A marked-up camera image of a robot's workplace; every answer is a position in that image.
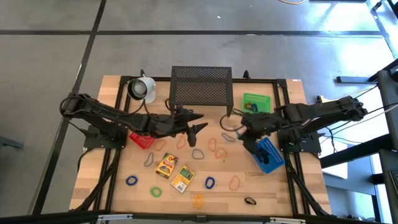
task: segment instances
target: wooden table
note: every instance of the wooden table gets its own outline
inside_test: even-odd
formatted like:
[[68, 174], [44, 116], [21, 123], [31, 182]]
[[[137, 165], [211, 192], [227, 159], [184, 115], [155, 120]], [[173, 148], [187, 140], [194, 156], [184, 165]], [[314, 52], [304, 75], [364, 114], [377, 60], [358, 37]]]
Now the wooden table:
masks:
[[[119, 81], [120, 76], [104, 76], [98, 96], [100, 102], [114, 106]], [[287, 84], [290, 101], [292, 103], [305, 103], [301, 81], [287, 80]], [[148, 105], [148, 110], [151, 113], [170, 113], [164, 106], [164, 101], [169, 97], [169, 87], [170, 82], [157, 82], [156, 100]], [[234, 83], [233, 90], [234, 105], [237, 108], [241, 107], [244, 92], [268, 95], [272, 98], [271, 108], [275, 107], [271, 84]], [[125, 86], [121, 110], [123, 109], [126, 95]], [[138, 106], [139, 102], [132, 100], [129, 111], [136, 110]], [[155, 150], [156, 142], [149, 149], [143, 150], [128, 138], [126, 147], [121, 153], [111, 211], [126, 213], [291, 216], [292, 209], [285, 167], [280, 167], [271, 174], [265, 174], [256, 164], [253, 156], [243, 148], [241, 141], [226, 141], [221, 136], [224, 131], [219, 126], [219, 119], [225, 114], [224, 107], [186, 106], [186, 108], [205, 115], [202, 119], [190, 124], [209, 123], [204, 130], [197, 134], [198, 141], [195, 146], [195, 148], [203, 151], [205, 158], [203, 160], [193, 159], [192, 148], [189, 147], [188, 143], [181, 149], [177, 149], [177, 144], [183, 144], [180, 138], [184, 138], [184, 142], [186, 142], [186, 135], [178, 135], [176, 138], [164, 138], [166, 145], [160, 151]], [[234, 132], [228, 134], [236, 137]], [[211, 138], [216, 139], [217, 148], [223, 147], [228, 151], [228, 156], [225, 159], [217, 159], [215, 153], [209, 150], [208, 143]], [[271, 136], [271, 141], [278, 148], [276, 134]], [[144, 162], [150, 152], [154, 153], [154, 162], [151, 166], [144, 167]], [[169, 152], [179, 158], [170, 179], [165, 179], [155, 173], [165, 152]], [[300, 155], [306, 186], [322, 208], [327, 212], [331, 212], [319, 160], [309, 153], [301, 153]], [[103, 156], [104, 149], [94, 149], [82, 159], [70, 208], [79, 206], [97, 184]], [[186, 191], [181, 194], [170, 183], [183, 165], [191, 168], [196, 175]], [[134, 186], [126, 184], [126, 178], [130, 175], [135, 175], [138, 178], [138, 183]], [[239, 187], [237, 190], [230, 190], [229, 183], [234, 175], [239, 177]], [[216, 180], [216, 185], [211, 190], [204, 187], [205, 179], [208, 176], [212, 176]], [[161, 197], [154, 198], [149, 193], [151, 187], [160, 187], [163, 191]], [[103, 190], [100, 208], [104, 208], [107, 192], [108, 186], [106, 185]], [[300, 191], [297, 186], [295, 186], [295, 192], [298, 210], [303, 213]], [[196, 194], [202, 194], [204, 198], [202, 208], [193, 206], [193, 199]], [[246, 204], [244, 202], [245, 197], [254, 198], [257, 201], [257, 205]]]

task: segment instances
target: green rubber band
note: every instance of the green rubber band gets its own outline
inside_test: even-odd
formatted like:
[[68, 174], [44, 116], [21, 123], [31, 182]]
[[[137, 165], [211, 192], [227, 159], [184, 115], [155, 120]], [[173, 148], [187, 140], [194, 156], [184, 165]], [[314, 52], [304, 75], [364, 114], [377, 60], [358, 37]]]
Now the green rubber band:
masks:
[[162, 190], [160, 188], [158, 188], [158, 187], [151, 188], [149, 192], [154, 197], [160, 197], [162, 195]]

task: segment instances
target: yellow box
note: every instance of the yellow box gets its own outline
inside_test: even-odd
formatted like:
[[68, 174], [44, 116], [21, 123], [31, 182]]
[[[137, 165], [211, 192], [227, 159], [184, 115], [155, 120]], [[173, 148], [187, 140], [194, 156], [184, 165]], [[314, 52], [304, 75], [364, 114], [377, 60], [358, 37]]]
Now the yellow box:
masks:
[[195, 173], [188, 169], [187, 166], [183, 166], [178, 172], [178, 174], [174, 177], [172, 181], [172, 185], [181, 193], [188, 187], [188, 184], [192, 181]]
[[177, 160], [177, 157], [166, 152], [163, 156], [162, 162], [160, 162], [159, 166], [156, 169], [156, 173], [168, 179], [170, 175], [172, 175]]

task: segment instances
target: black mesh basket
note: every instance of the black mesh basket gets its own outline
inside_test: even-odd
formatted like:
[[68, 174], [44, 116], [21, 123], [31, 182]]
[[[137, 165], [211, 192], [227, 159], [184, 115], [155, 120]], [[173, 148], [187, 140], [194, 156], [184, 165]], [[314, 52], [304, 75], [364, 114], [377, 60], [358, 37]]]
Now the black mesh basket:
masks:
[[175, 105], [227, 106], [233, 101], [231, 67], [172, 67], [170, 107]]

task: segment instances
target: concrete floor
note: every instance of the concrete floor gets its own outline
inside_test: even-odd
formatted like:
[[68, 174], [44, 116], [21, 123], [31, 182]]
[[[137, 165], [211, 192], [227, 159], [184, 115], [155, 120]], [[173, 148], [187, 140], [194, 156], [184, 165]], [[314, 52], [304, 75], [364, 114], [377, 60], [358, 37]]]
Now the concrete floor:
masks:
[[[1, 0], [0, 30], [91, 30], [99, 5], [100, 0]], [[366, 3], [292, 6], [277, 0], [108, 1], [99, 29], [378, 30]], [[25, 144], [23, 151], [0, 150], [0, 217], [29, 209], [60, 122], [58, 105], [72, 88], [87, 40], [0, 35], [0, 136]], [[96, 97], [103, 75], [138, 75], [141, 68], [149, 76], [169, 76], [172, 65], [231, 66], [234, 77], [247, 69], [254, 78], [302, 79], [312, 103], [317, 95], [339, 98], [369, 88], [337, 85], [335, 77], [368, 76], [392, 60], [385, 40], [375, 36], [97, 36], [80, 92]], [[83, 141], [68, 129], [45, 213], [67, 211]]]

